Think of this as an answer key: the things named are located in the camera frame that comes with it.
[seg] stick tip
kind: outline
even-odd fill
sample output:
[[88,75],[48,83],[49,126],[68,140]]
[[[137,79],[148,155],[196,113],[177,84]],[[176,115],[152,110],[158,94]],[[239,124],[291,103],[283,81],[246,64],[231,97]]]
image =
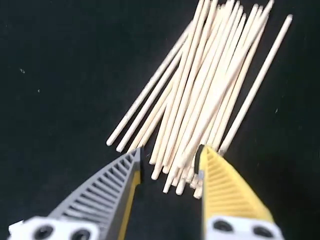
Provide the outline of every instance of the stick tip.
[[169,184],[165,183],[163,191],[162,191],[164,194],[167,194],[169,192],[170,185],[171,185],[171,183],[169,183]]
[[294,18],[294,16],[293,16],[292,14],[289,14],[286,18],[289,19],[290,21],[292,21],[292,19]]
[[105,144],[107,145],[107,146],[111,146],[112,145],[112,143],[113,143],[113,141],[111,141],[110,139],[108,139],[106,142],[105,142]]
[[123,148],[122,146],[117,146],[115,150],[116,150],[118,153],[121,153],[123,149],[124,149],[124,148]]
[[157,180],[160,175],[160,172],[161,172],[161,168],[155,167],[151,175],[152,180]]
[[181,196],[182,193],[184,192],[185,186],[186,186],[186,181],[180,180],[178,183],[178,186],[176,187],[175,193],[178,196]]
[[162,172],[164,174],[168,174],[170,172],[170,167],[169,166],[164,166],[163,169],[162,169]]

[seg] wooden stick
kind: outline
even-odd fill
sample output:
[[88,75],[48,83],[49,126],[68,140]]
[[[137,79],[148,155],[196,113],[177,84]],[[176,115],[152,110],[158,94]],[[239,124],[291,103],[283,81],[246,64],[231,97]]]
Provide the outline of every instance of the wooden stick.
[[[260,17],[260,13],[259,11],[262,12],[262,9],[259,8],[256,16]],[[255,52],[257,50],[257,47],[258,47],[258,44],[260,42],[260,39],[261,39],[261,36],[264,32],[264,29],[265,29],[265,26],[266,26],[266,23],[264,23],[264,26],[262,27],[262,29],[260,30],[260,33],[259,35],[256,37],[256,39],[254,40],[254,43],[252,44],[251,48],[250,48],[250,51],[248,53],[248,55],[246,56],[245,58],[245,61],[242,65],[242,68],[241,68],[241,71],[240,73],[238,74],[237,76],[237,79],[236,79],[236,82],[235,82],[235,85],[234,85],[234,88],[233,88],[233,91],[232,91],[232,94],[230,96],[230,99],[227,103],[227,106],[225,108],[225,111],[224,111],[224,114],[223,114],[223,117],[221,119],[221,122],[220,122],[220,125],[219,125],[219,128],[215,134],[215,136],[213,136],[212,138],[209,138],[209,141],[208,141],[208,144],[211,144],[212,147],[217,151],[218,150],[218,147],[220,145],[220,142],[222,140],[222,137],[224,135],[224,132],[226,130],[226,127],[227,127],[227,124],[228,124],[228,121],[229,121],[229,118],[231,116],[231,113],[232,113],[232,110],[236,104],[236,101],[237,101],[237,98],[238,98],[238,95],[240,93],[240,90],[241,90],[241,87],[242,87],[242,84],[245,80],[245,77],[246,77],[246,74],[248,72],[248,69],[249,69],[249,66],[251,64],[251,61],[255,55]]]
[[212,44],[214,43],[215,39],[216,39],[216,36],[218,36],[218,31],[221,29],[221,24],[223,23],[223,20],[226,19],[228,13],[226,13],[226,7],[224,6],[221,6],[221,9],[219,10],[219,12],[217,13],[217,16],[214,20],[214,27],[211,31],[211,34],[205,44],[205,47],[204,47],[204,50],[203,50],[203,56],[202,56],[202,59],[201,59],[201,65],[204,63],[211,47],[212,47]]
[[230,18],[226,24],[226,27],[224,28],[222,38],[220,40],[218,49],[216,51],[216,54],[214,56],[214,60],[212,61],[210,71],[207,76],[207,78],[213,79],[213,80],[212,80],[209,88],[203,87],[201,90],[198,101],[196,102],[196,105],[193,109],[191,118],[188,122],[187,128],[183,134],[183,137],[182,137],[182,140],[180,143],[181,147],[178,149],[176,156],[175,156],[178,159],[177,160],[178,162],[180,162],[179,158],[181,157],[183,151],[185,150],[189,139],[192,137],[194,129],[195,128],[197,129],[197,127],[198,128],[201,128],[201,127],[207,128],[207,126],[209,124],[209,123],[207,123],[205,126],[198,126],[198,124],[202,124],[202,122],[203,122],[202,119],[206,118],[207,111],[209,111],[211,108],[210,101],[211,101],[215,86],[217,85],[218,82],[221,81],[221,78],[220,78],[221,77],[221,68],[222,68],[222,65],[224,64],[224,59],[222,59],[222,57],[223,58],[225,57],[225,55],[224,56],[222,56],[222,55],[223,55],[223,51],[224,51],[228,36],[231,31],[233,22],[234,22],[234,19],[237,15],[239,5],[240,5],[240,3],[237,2],[235,7],[233,8],[232,14],[230,15]]
[[186,180],[185,180],[188,184],[191,183],[191,181],[192,181],[192,179],[194,177],[194,174],[195,174],[195,167],[192,166],[192,167],[190,167],[188,175],[186,176]]
[[[225,21],[220,26],[221,30],[219,29],[220,34],[222,35],[222,37],[221,37],[221,39],[219,41],[217,51],[216,51],[216,53],[214,55],[214,58],[212,60],[211,65],[210,65],[209,72],[208,72],[207,77],[206,77],[206,81],[204,81],[203,87],[201,89],[201,93],[200,93],[199,98],[196,101],[196,104],[195,104],[195,107],[194,107],[194,109],[196,111],[198,111],[198,112],[200,112],[200,110],[202,109],[203,102],[204,102],[205,97],[207,96],[207,93],[208,93],[208,87],[207,86],[209,86],[211,84],[213,75],[214,75],[214,73],[215,73],[215,71],[217,69],[217,66],[218,66],[218,63],[219,63],[223,48],[224,48],[224,46],[226,44],[226,40],[227,40],[227,37],[228,37],[230,29],[231,29],[231,27],[228,27],[228,28],[226,27],[225,28],[225,25],[227,25],[227,26],[230,25],[230,24],[227,24],[227,22],[229,23],[228,20],[229,20],[229,15],[230,15],[230,14],[228,14],[228,12],[231,11],[233,4],[234,4],[234,0],[231,0],[230,3],[229,3],[229,6],[228,6],[228,2],[227,2],[227,4],[226,4],[227,6],[225,7],[227,15],[226,15]],[[173,164],[172,164],[172,167],[171,167],[170,172],[168,174],[168,177],[166,179],[166,182],[165,182],[165,185],[164,185],[164,188],[163,188],[163,192],[164,193],[167,193],[169,191],[171,183],[172,183],[172,181],[174,180],[176,174],[179,171],[179,169],[177,168],[177,164],[175,164],[175,161],[179,162],[178,158],[181,156],[182,152],[185,149],[185,146],[186,146],[188,140],[190,139],[190,137],[192,135],[193,128],[194,128],[194,126],[195,126],[195,124],[197,122],[197,119],[198,119],[197,117],[195,117],[195,115],[196,114],[192,113],[191,118],[187,123],[187,129],[186,129],[187,131],[186,132],[183,133],[183,130],[180,129],[180,131],[182,131],[182,133],[183,133],[183,137],[182,137],[181,143],[179,144],[177,153],[176,153],[176,155],[174,157]]]
[[[224,50],[223,50],[223,53],[222,53],[222,56],[221,56],[221,60],[219,62],[217,70],[216,70],[217,72],[219,72],[219,75],[221,76],[221,77],[218,77],[218,78],[221,79],[220,81],[224,80],[225,72],[227,71],[228,66],[230,64],[230,61],[231,61],[231,58],[232,58],[232,56],[234,54],[234,50],[236,48],[237,42],[239,40],[243,25],[244,25],[244,22],[245,22],[245,19],[246,19],[246,14],[243,14],[243,17],[241,19],[241,23],[239,24],[239,21],[240,21],[242,13],[243,13],[243,6],[240,6],[238,11],[237,11],[237,14],[235,16],[235,20],[233,22],[232,29],[230,31],[228,40],[227,40],[227,42],[225,44],[225,47],[224,47]],[[210,108],[210,103],[209,102],[206,103],[206,107]],[[208,139],[209,139],[209,137],[211,135],[212,128],[216,124],[217,115],[218,115],[218,111],[216,110],[214,115],[213,115],[213,117],[212,117],[212,119],[211,119],[211,121],[210,121],[210,123],[209,123],[209,125],[207,126],[207,128],[206,128],[206,130],[205,130],[205,132],[204,132],[204,134],[203,134],[203,136],[202,136],[202,138],[200,140],[201,144],[207,144],[208,143]]]
[[[230,48],[228,50],[228,53],[227,53],[227,56],[226,56],[226,60],[224,62],[224,69],[223,69],[223,72],[222,72],[223,75],[226,74],[226,72],[228,70],[228,66],[229,66],[229,64],[231,62],[231,59],[232,59],[233,55],[234,55],[238,40],[239,40],[241,32],[242,32],[242,30],[244,28],[245,20],[246,20],[246,14],[243,14],[240,23],[238,22],[239,25],[235,22],[236,25],[237,25],[236,33],[234,34],[234,38],[232,39],[232,43],[230,44]],[[219,104],[218,111],[216,111],[214,113],[215,121],[214,121],[214,124],[211,126],[211,131],[209,133],[209,137],[207,138],[207,142],[206,142],[209,145],[213,142],[213,139],[215,138],[215,135],[216,135],[216,133],[218,131],[220,122],[221,122],[223,114],[224,114],[224,112],[226,110],[226,107],[227,107],[229,98],[231,96],[231,93],[233,91],[236,79],[237,78],[235,77],[235,80],[232,81],[232,83],[230,84],[227,92],[225,93],[225,95],[223,97],[222,102]]]
[[163,114],[165,112],[167,103],[168,103],[168,99],[166,99],[165,102],[162,104],[161,108],[156,113],[156,115],[155,115],[154,119],[152,120],[151,124],[149,125],[148,129],[146,130],[146,132],[144,133],[143,137],[141,138],[141,141],[138,144],[139,148],[145,146],[146,143],[148,142],[151,134],[154,132],[157,124],[159,123],[161,117],[163,116]]
[[196,189],[194,191],[193,197],[196,199],[200,199],[202,197],[202,191],[203,191],[203,181],[199,179]]
[[278,35],[277,35],[277,37],[276,37],[276,39],[275,39],[275,41],[269,51],[269,53],[268,53],[263,65],[262,65],[247,97],[245,98],[237,116],[235,117],[235,120],[233,121],[233,124],[232,124],[230,130],[228,131],[224,141],[222,142],[222,145],[219,149],[220,154],[223,155],[228,150],[229,145],[231,144],[234,136],[236,135],[236,132],[237,132],[242,120],[244,119],[244,117],[245,117],[245,115],[246,115],[246,113],[247,113],[247,111],[248,111],[248,109],[249,109],[249,107],[250,107],[250,105],[251,105],[251,103],[252,103],[252,101],[253,101],[253,99],[254,99],[254,97],[255,97],[255,95],[256,95],[256,93],[257,93],[257,91],[258,91],[277,51],[278,51],[278,49],[279,49],[279,47],[280,47],[280,44],[287,33],[287,30],[292,22],[292,18],[293,18],[292,15],[288,15],[286,17],[286,19],[281,27],[281,30],[278,33]]
[[204,25],[203,31],[202,31],[202,25],[203,25],[203,22],[205,21],[203,14],[207,11],[205,6],[203,7],[203,10],[201,13],[203,18],[200,17],[199,25],[197,26],[197,29],[196,29],[197,34],[195,34],[195,36],[197,35],[200,36],[202,31],[201,39],[199,41],[199,44],[196,50],[196,54],[190,70],[189,77],[187,78],[187,83],[183,91],[182,99],[175,116],[174,124],[172,126],[172,129],[170,129],[170,125],[167,127],[165,132],[165,137],[163,137],[164,140],[162,141],[163,148],[160,149],[158,154],[159,158],[163,158],[163,163],[162,163],[163,166],[167,165],[169,162],[170,154],[172,152],[172,149],[174,148],[174,145],[178,136],[178,132],[180,129],[180,125],[185,115],[186,108],[188,106],[189,96],[196,78],[196,74],[198,73],[198,70],[199,70],[200,60],[203,55],[205,43],[207,41],[209,30],[213,22],[214,14],[217,8],[217,3],[218,3],[218,0],[213,0],[211,2],[208,18]]
[[177,67],[180,58],[182,56],[183,53],[183,48],[181,48],[179,50],[179,52],[177,53],[177,55],[174,57],[174,59],[172,60],[172,62],[170,63],[170,65],[168,66],[168,68],[165,70],[164,74],[162,75],[161,79],[159,80],[159,82],[156,84],[155,88],[153,89],[153,91],[151,92],[150,96],[148,97],[148,99],[146,100],[146,102],[144,103],[143,107],[141,108],[140,112],[138,113],[138,115],[135,117],[134,121],[132,122],[131,126],[129,127],[129,129],[126,131],[125,135],[123,136],[121,142],[119,143],[119,145],[116,147],[116,150],[118,152],[122,152],[122,150],[125,148],[126,144],[128,143],[128,141],[130,140],[131,136],[134,134],[135,130],[137,129],[138,125],[141,123],[142,119],[144,118],[145,114],[147,113],[148,109],[150,108],[150,106],[152,105],[152,103],[154,102],[154,100],[157,98],[157,95],[159,94],[159,92],[161,91],[161,89],[163,88],[163,86],[165,85],[165,83],[167,82],[168,78],[170,77],[170,75],[172,74],[172,72],[175,70],[175,68]]
[[[230,4],[229,4],[229,9],[230,10],[232,10],[233,4],[234,4],[234,1],[231,0]],[[231,16],[235,17],[236,13],[237,13],[237,11],[233,12],[231,14]],[[227,19],[227,21],[225,21],[223,24],[221,24],[221,26],[223,27],[223,29],[221,31],[221,32],[223,32],[222,33],[222,37],[221,37],[221,40],[219,42],[217,51],[216,51],[216,53],[214,55],[213,61],[211,63],[208,75],[206,77],[206,79],[208,79],[208,81],[204,82],[204,83],[207,83],[208,85],[212,84],[211,81],[213,79],[213,76],[215,75],[215,72],[216,72],[217,66],[219,64],[222,52],[224,50],[228,35],[230,33],[230,30],[231,30],[231,26],[232,26],[233,21],[234,21],[234,18],[231,19],[231,17],[230,17],[230,19]],[[165,185],[164,185],[164,188],[163,188],[163,192],[164,193],[167,193],[169,191],[170,185],[171,185],[172,181],[174,180],[176,174],[178,173],[179,168],[181,169],[181,168],[183,168],[185,166],[185,163],[187,161],[186,159],[183,159],[183,164],[180,164],[179,167],[177,166],[177,164],[180,162],[179,157],[182,155],[182,153],[185,150],[185,147],[186,147],[191,135],[193,134],[194,127],[195,127],[195,125],[197,123],[198,116],[199,116],[200,111],[201,111],[201,109],[203,107],[203,102],[205,101],[207,93],[208,93],[208,87],[205,87],[205,85],[203,85],[203,87],[201,89],[201,93],[199,95],[199,98],[198,98],[198,100],[197,100],[197,102],[195,104],[195,107],[194,107],[193,113],[191,115],[191,118],[188,121],[186,131],[183,133],[183,137],[182,137],[181,143],[180,143],[180,145],[178,147],[177,153],[176,153],[176,155],[174,157],[172,167],[171,167],[170,172],[168,174],[168,177],[166,179],[166,182],[165,182]],[[195,151],[196,147],[197,146],[194,145],[194,146],[191,147],[191,149],[188,149],[188,150],[189,151]]]
[[212,23],[211,28],[210,28],[209,37],[211,36],[214,28],[216,27],[216,24],[218,23],[218,22],[217,22],[217,19],[218,19],[218,16],[219,16],[219,14],[220,14],[220,11],[221,11],[222,9],[224,9],[224,8],[225,8],[225,5],[224,5],[224,4],[222,4],[221,6],[220,6],[220,5],[217,5],[217,6],[216,6],[215,17],[214,17],[213,23]]
[[228,88],[229,84],[231,83],[232,79],[234,78],[235,74],[238,71],[238,68],[240,67],[240,64],[242,63],[243,59],[246,57],[249,48],[251,47],[253,41],[255,40],[257,34],[260,32],[261,27],[263,26],[272,6],[273,6],[274,0],[270,0],[267,6],[265,7],[258,23],[255,25],[255,34],[252,34],[249,36],[249,40],[245,43],[243,48],[241,49],[241,52],[238,57],[233,58],[230,63],[230,68],[227,71],[225,81],[218,87],[217,94],[214,96],[214,100],[212,101],[212,110],[208,112],[207,117],[203,119],[202,123],[199,124],[199,128],[194,130],[194,133],[192,135],[192,138],[189,141],[184,142],[186,144],[185,151],[183,152],[180,161],[177,165],[178,168],[182,168],[186,161],[190,158],[190,155],[192,155],[192,150],[199,144],[200,138],[202,136],[203,131],[206,129],[206,126],[209,124],[210,119],[216,110],[220,100],[223,97],[223,93]]
[[[227,40],[227,42],[225,44],[225,47],[224,47],[224,50],[223,50],[223,53],[222,53],[222,57],[221,57],[221,61],[220,62],[223,63],[223,64],[219,63],[219,66],[218,66],[218,68],[219,67],[223,68],[222,69],[222,74],[224,74],[224,72],[226,71],[226,69],[228,68],[228,66],[230,64],[232,55],[234,53],[234,50],[236,48],[237,42],[239,40],[240,34],[242,32],[242,29],[243,29],[243,26],[244,26],[244,23],[245,23],[245,20],[246,20],[246,14],[245,13],[243,14],[243,16],[241,18],[242,13],[243,13],[243,6],[240,6],[239,9],[238,9],[238,12],[236,14],[236,17],[235,17],[232,29],[230,31],[228,40]],[[218,111],[215,111],[215,113],[214,113],[209,125],[207,126],[207,128],[206,128],[206,130],[205,130],[205,132],[204,132],[204,134],[203,134],[203,136],[202,136],[202,138],[200,140],[200,144],[207,144],[207,143],[209,144],[209,136],[211,134],[211,131],[212,131],[212,128],[213,128],[214,124],[216,124],[215,122],[216,122],[217,114],[218,114]],[[191,168],[194,168],[194,165],[195,165],[195,155],[196,155],[196,153],[193,154],[192,167]],[[194,172],[193,169],[189,170],[189,176],[188,176],[187,182],[191,181],[193,172]]]
[[186,179],[181,178],[176,189],[175,189],[175,193],[178,196],[182,195],[182,193],[184,192],[185,186],[186,186]]
[[200,13],[202,11],[203,4],[204,4],[204,0],[199,0],[198,5],[196,7],[196,10],[195,10],[195,13],[194,13],[194,17],[193,17],[193,20],[192,20],[192,23],[191,23],[191,26],[190,26],[190,29],[189,29],[188,37],[186,39],[185,45],[183,46],[183,53],[182,53],[182,57],[181,57],[181,61],[180,61],[179,67],[177,69],[176,80],[174,81],[174,84],[172,86],[172,90],[171,90],[171,93],[169,95],[169,100],[168,100],[168,103],[167,103],[167,107],[165,108],[163,119],[162,119],[162,122],[161,122],[161,125],[160,125],[160,129],[159,129],[158,135],[156,137],[156,141],[155,141],[154,148],[153,148],[153,151],[152,151],[150,163],[156,163],[157,162],[160,146],[161,146],[164,134],[165,134],[165,130],[166,130],[166,126],[167,126],[167,123],[168,123],[168,120],[169,120],[170,112],[171,112],[171,109],[173,107],[174,100],[176,98],[176,94],[177,94],[177,91],[178,91],[178,88],[179,88],[179,85],[180,85],[180,80],[181,80],[181,77],[182,77],[186,62],[187,62],[187,58],[188,58],[188,55],[189,55],[189,50],[190,50],[190,47],[191,47],[191,44],[192,44],[192,40],[194,38],[194,34],[195,34],[195,31],[196,31],[196,27],[197,27],[197,24],[198,24]]
[[195,173],[190,183],[190,188],[195,189],[198,185],[198,181],[199,181],[198,174]]
[[214,39],[214,42],[211,44],[210,46],[210,49],[208,51],[208,54],[206,55],[205,57],[205,60],[199,70],[199,73],[196,77],[196,80],[195,80],[195,83],[193,85],[193,88],[192,88],[192,93],[191,93],[191,97],[190,97],[190,102],[188,104],[188,108],[184,114],[184,117],[183,117],[183,121],[181,123],[181,126],[180,126],[180,130],[179,130],[179,134],[178,134],[178,137],[177,137],[177,140],[175,142],[175,145],[174,145],[174,149],[170,155],[170,160],[168,161],[168,164],[166,166],[163,167],[163,170],[162,172],[165,173],[165,174],[168,174],[170,169],[171,169],[171,166],[173,164],[173,161],[174,161],[174,158],[176,156],[176,153],[178,151],[178,148],[180,146],[180,142],[181,142],[181,139],[183,137],[183,134],[187,128],[187,125],[188,125],[188,122],[189,122],[189,119],[193,113],[193,110],[194,110],[194,107],[198,101],[198,97],[200,94],[203,94],[201,93],[202,89],[203,89],[203,86],[204,86],[204,89],[207,89],[209,88],[210,84],[211,84],[211,80],[210,78],[206,78],[207,75],[208,75],[208,72],[210,70],[210,67],[211,67],[211,63],[215,57],[215,54],[216,54],[216,51],[217,51],[217,48],[219,46],[219,42],[220,42],[220,39],[222,37],[222,33],[224,31],[224,28],[225,28],[225,25],[226,25],[226,21],[228,21],[229,19],[229,16],[230,16],[230,13],[231,13],[231,10],[230,8],[228,7],[226,9],[226,11],[224,12],[224,15],[218,15],[217,16],[217,21],[221,22],[221,24],[217,24],[216,27],[216,38]]
[[146,144],[148,141],[151,133],[153,132],[154,128],[156,127],[157,123],[159,122],[162,114],[164,113],[164,109],[166,108],[167,104],[167,98],[171,91],[173,81],[174,81],[175,75],[173,75],[172,79],[168,83],[168,85],[165,87],[163,93],[161,94],[159,100],[154,105],[152,111],[150,112],[149,116],[145,120],[144,124],[140,128],[139,132],[135,136],[133,142],[131,143],[128,153],[132,150],[136,149],[138,146],[142,147]]
[[184,171],[183,168],[181,168],[181,169],[179,170],[177,176],[175,176],[175,178],[173,179],[173,181],[172,181],[172,183],[171,183],[172,186],[176,187],[176,186],[178,185],[179,180],[180,180],[180,178],[181,178],[181,175],[182,175],[183,171]]
[[130,118],[134,115],[140,104],[143,102],[145,97],[148,95],[149,91],[152,89],[152,87],[155,85],[157,80],[160,78],[162,73],[166,70],[167,66],[170,64],[171,60],[176,56],[179,49],[182,47],[184,42],[186,41],[186,38],[189,33],[191,23],[186,27],[182,35],[179,37],[178,41],[174,44],[168,55],[165,57],[163,62],[160,64],[158,69],[155,71],[153,76],[150,78],[147,85],[143,88],[140,95],[137,97],[137,99],[133,102],[129,110],[124,115],[123,119],[119,122],[119,124],[116,126],[114,131],[111,133],[109,138],[106,141],[106,144],[110,146],[114,143],[116,138],[119,136],[120,132],[124,129]]

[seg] black surface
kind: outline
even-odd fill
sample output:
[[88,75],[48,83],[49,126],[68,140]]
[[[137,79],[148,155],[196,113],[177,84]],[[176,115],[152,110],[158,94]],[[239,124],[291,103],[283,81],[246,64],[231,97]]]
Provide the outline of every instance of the black surface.
[[[242,0],[247,14],[253,3]],[[192,19],[197,0],[10,0],[0,6],[1,238],[45,216],[120,154],[105,141]],[[287,240],[320,216],[319,4],[275,0],[239,109],[288,14],[292,25],[225,155]],[[145,148],[150,156],[155,135]],[[200,238],[200,201],[162,194],[144,163],[126,240]]]

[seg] ribbed gripper pad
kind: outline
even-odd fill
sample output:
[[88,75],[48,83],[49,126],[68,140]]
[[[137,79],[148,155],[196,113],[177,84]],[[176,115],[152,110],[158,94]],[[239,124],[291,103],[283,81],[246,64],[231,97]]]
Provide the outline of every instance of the ribbed gripper pad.
[[117,239],[141,148],[102,168],[73,191],[48,217],[95,223],[100,240]]
[[200,158],[206,162],[203,184],[206,219],[223,215],[273,222],[267,207],[223,157],[205,146]]

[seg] gray plastic part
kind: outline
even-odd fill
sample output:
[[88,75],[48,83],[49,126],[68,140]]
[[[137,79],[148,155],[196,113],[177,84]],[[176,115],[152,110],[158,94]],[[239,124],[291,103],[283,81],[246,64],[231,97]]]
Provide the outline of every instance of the gray plastic part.
[[49,215],[54,219],[97,224],[100,240],[118,238],[136,171],[140,171],[142,149],[124,154],[102,168],[73,191]]

